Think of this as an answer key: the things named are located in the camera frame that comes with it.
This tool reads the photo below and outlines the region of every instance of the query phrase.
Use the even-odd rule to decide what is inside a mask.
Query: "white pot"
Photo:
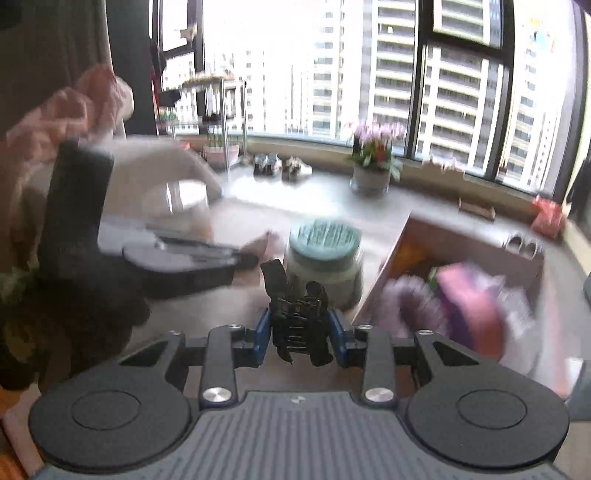
[[[388,191],[390,184],[389,170],[370,170],[355,165],[351,187],[359,192],[382,193]]]

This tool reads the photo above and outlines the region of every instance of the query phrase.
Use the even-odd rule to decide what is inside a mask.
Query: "open box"
[[[504,275],[507,287],[523,287],[532,315],[539,322],[542,342],[530,377],[563,398],[570,395],[579,371],[574,372],[572,362],[564,356],[557,308],[548,305],[548,300],[552,301],[556,294],[545,281],[543,253],[532,260],[507,251],[501,245],[411,215],[380,269],[378,278],[359,306],[353,325],[369,323],[374,302],[380,297],[382,289],[390,278],[399,276],[396,265],[400,263],[401,255],[404,255],[404,245],[418,245],[432,258],[447,264],[471,261],[489,275]]]

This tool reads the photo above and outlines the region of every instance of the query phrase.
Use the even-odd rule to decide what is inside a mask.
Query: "green stool top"
[[[334,220],[314,220],[290,233],[290,249],[298,261],[318,270],[347,268],[360,242],[359,230]]]

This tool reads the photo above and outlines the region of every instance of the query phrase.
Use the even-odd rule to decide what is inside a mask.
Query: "flower pot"
[[[373,170],[355,165],[351,188],[360,193],[386,193],[390,184],[389,170]]]
[[[228,163],[231,167],[238,163],[238,152],[240,152],[240,145],[228,145]],[[203,147],[203,155],[212,168],[226,168],[223,147],[205,146]]]

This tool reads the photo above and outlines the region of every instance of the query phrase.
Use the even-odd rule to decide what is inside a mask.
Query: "stool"
[[[142,208],[149,224],[213,240],[207,190],[198,180],[164,183],[142,197]]]
[[[283,264],[294,293],[303,297],[306,284],[324,286],[331,306],[347,310],[362,293],[361,233],[345,223],[315,220],[293,229]]]

